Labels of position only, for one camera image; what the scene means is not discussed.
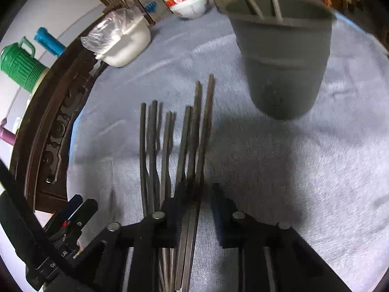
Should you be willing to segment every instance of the screw head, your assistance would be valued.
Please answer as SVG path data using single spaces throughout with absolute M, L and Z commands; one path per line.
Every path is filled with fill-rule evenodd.
M 232 213 L 232 217 L 235 219 L 244 219 L 246 214 L 237 210 L 236 212 Z
M 166 214 L 164 212 L 161 212 L 160 210 L 158 210 L 158 211 L 154 212 L 151 216 L 154 219 L 163 219 L 163 218 L 165 218 L 165 215 Z
M 120 226 L 121 225 L 118 222 L 112 222 L 112 223 L 109 223 L 106 228 L 110 232 L 116 232 L 120 228 Z

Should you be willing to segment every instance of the white bowl with plastic wrap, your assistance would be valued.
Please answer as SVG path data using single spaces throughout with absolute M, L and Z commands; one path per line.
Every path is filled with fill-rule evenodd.
M 123 67 L 143 52 L 150 41 L 151 33 L 146 19 L 142 17 L 118 41 L 112 43 L 103 53 L 97 54 L 96 59 L 113 67 Z

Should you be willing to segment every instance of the cardboard box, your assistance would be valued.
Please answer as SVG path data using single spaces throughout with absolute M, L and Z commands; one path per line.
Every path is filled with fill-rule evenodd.
M 153 26 L 155 24 L 155 21 L 150 17 L 150 15 L 146 12 L 143 5 L 140 3 L 139 0 L 115 0 L 111 4 L 109 4 L 104 10 L 103 13 L 106 15 L 109 12 L 116 10 L 118 8 L 132 8 L 133 6 L 136 6 L 141 10 L 141 12 L 144 14 L 144 17 L 147 21 L 147 26 Z
M 172 12 L 163 0 L 139 0 L 146 12 L 155 22 L 170 16 Z

